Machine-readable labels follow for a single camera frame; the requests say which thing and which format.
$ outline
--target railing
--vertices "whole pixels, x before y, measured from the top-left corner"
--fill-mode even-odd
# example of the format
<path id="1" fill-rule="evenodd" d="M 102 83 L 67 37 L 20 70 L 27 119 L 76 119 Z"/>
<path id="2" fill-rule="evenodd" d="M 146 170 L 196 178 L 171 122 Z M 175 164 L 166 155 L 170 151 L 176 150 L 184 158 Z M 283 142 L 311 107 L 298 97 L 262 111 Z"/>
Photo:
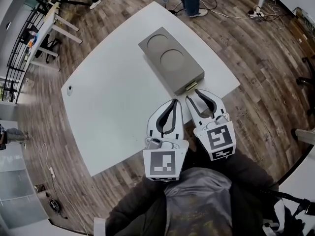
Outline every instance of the railing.
<path id="1" fill-rule="evenodd" d="M 43 24 L 43 18 L 48 12 L 47 4 L 48 0 L 38 0 L 37 6 L 31 11 L 15 41 L 7 64 L 8 70 L 5 81 L 2 86 L 2 101 L 16 102 L 17 100 L 22 83 L 21 79 L 23 80 L 24 73 L 27 70 L 26 54 L 29 51 L 27 43 L 23 43 L 23 36 L 26 30 L 32 26 L 40 29 Z"/>

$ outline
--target gray shirt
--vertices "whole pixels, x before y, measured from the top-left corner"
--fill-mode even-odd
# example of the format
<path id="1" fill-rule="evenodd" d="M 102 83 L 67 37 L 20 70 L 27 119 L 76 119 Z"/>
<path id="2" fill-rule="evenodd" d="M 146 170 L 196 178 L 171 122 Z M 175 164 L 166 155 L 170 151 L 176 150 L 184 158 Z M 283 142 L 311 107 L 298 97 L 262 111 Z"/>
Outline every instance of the gray shirt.
<path id="1" fill-rule="evenodd" d="M 166 236 L 232 236 L 231 180 L 205 168 L 191 168 L 165 189 Z"/>

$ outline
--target jacket sleeve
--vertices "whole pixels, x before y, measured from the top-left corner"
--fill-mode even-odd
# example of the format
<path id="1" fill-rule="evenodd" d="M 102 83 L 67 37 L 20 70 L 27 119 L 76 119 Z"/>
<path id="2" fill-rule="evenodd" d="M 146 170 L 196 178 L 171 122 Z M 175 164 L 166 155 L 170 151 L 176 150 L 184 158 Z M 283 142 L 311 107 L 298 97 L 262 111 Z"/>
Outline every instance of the jacket sleeve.
<path id="1" fill-rule="evenodd" d="M 257 163 L 242 154 L 237 148 L 227 159 L 211 162 L 211 169 L 221 172 L 233 182 L 247 186 L 279 190 L 279 185 Z"/>
<path id="2" fill-rule="evenodd" d="M 106 220 L 106 235 L 113 236 L 145 213 L 161 196 L 164 183 L 148 180 L 143 176 L 130 192 L 121 199 Z"/>

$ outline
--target white shoe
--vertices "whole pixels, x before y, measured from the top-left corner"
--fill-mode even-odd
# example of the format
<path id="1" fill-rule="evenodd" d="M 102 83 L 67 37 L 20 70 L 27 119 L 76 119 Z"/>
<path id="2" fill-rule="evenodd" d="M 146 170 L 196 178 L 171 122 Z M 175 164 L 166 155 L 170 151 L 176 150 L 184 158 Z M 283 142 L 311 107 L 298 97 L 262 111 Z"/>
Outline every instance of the white shoe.
<path id="1" fill-rule="evenodd" d="M 93 10 L 96 6 L 98 6 L 100 4 L 100 2 L 102 2 L 102 1 L 98 0 L 97 2 L 92 3 L 92 5 L 90 6 L 90 10 Z"/>
<path id="2" fill-rule="evenodd" d="M 193 15 L 193 16 L 190 16 L 190 17 L 191 17 L 191 18 L 203 17 L 203 16 L 207 15 L 207 13 L 208 13 L 208 10 L 206 10 L 206 9 L 199 9 L 198 14 Z"/>

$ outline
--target gray box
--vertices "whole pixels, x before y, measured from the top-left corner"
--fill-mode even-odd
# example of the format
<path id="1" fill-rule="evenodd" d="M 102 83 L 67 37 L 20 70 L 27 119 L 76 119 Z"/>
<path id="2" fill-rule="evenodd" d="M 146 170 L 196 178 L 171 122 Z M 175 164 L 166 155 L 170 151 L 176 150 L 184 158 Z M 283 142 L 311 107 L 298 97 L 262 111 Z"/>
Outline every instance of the gray box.
<path id="1" fill-rule="evenodd" d="M 180 95 L 204 78 L 204 70 L 163 27 L 139 43 L 170 89 Z"/>

